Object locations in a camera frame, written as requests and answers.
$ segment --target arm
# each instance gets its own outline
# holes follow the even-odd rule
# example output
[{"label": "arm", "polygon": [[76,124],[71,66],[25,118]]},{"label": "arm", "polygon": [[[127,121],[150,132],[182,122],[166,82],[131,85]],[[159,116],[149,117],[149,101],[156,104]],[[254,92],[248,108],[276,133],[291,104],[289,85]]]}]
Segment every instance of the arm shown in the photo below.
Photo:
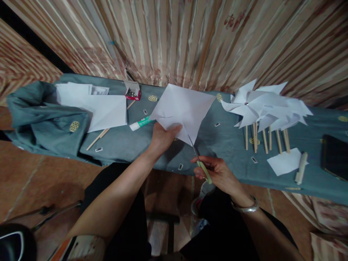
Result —
[{"label": "arm", "polygon": [[[254,204],[254,200],[243,189],[241,183],[232,174],[223,159],[199,156],[205,164],[212,182],[223,192],[229,194],[239,207],[246,208]],[[204,171],[197,167],[195,175],[199,179],[205,177]],[[294,245],[272,223],[265,213],[258,209],[251,213],[242,213],[260,260],[304,260]]]},{"label": "arm", "polygon": [[96,235],[110,240],[122,224],[153,166],[181,128],[180,125],[166,131],[156,123],[149,148],[87,207],[66,239],[78,235]]}]

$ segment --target fabric backdrop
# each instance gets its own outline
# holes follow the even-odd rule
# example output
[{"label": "fabric backdrop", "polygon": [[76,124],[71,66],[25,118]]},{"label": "fabric backdrop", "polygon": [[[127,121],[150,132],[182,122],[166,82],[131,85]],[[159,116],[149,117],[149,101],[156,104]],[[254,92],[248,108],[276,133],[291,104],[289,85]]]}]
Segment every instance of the fabric backdrop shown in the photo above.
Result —
[{"label": "fabric backdrop", "polygon": [[53,83],[62,75],[41,53],[0,19],[0,106],[19,86],[41,80]]},{"label": "fabric backdrop", "polygon": [[235,92],[288,81],[326,107],[348,95],[345,0],[4,0],[76,73]]}]

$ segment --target silver bracelet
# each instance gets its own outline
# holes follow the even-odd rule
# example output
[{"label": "silver bracelet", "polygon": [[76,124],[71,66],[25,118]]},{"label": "silver bracelet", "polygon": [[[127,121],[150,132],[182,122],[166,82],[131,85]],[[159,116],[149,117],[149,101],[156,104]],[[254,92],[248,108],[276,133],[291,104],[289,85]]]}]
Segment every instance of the silver bracelet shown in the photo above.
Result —
[{"label": "silver bracelet", "polygon": [[233,209],[238,211],[238,212],[241,212],[241,213],[255,212],[256,210],[259,209],[258,201],[254,196],[251,196],[251,197],[254,199],[255,203],[251,207],[248,207],[248,208],[237,207],[236,204],[231,200],[231,205],[232,205]]}]

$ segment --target black phone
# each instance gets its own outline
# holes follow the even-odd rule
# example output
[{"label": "black phone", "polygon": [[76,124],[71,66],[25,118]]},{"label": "black phone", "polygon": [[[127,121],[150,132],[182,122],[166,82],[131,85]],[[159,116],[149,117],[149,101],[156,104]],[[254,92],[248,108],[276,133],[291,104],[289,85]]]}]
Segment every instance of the black phone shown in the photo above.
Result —
[{"label": "black phone", "polygon": [[348,143],[333,136],[323,136],[322,168],[348,181]]}]

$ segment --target black pants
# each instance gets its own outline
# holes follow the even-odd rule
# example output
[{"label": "black pants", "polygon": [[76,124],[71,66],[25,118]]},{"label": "black pants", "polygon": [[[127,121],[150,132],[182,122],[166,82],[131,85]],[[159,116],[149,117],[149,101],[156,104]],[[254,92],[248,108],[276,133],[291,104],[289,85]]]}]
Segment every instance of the black pants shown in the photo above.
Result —
[{"label": "black pants", "polygon": [[[86,188],[81,212],[106,189],[129,164],[113,163],[101,171]],[[286,227],[264,211],[274,225],[296,246]],[[218,188],[206,196],[199,209],[199,217],[209,225],[187,243],[180,252],[188,260],[231,260],[243,254],[244,260],[258,260],[258,255],[240,213],[235,211],[229,196]],[[144,195],[138,192],[121,227],[109,243],[105,260],[147,260],[151,257],[148,243]]]}]

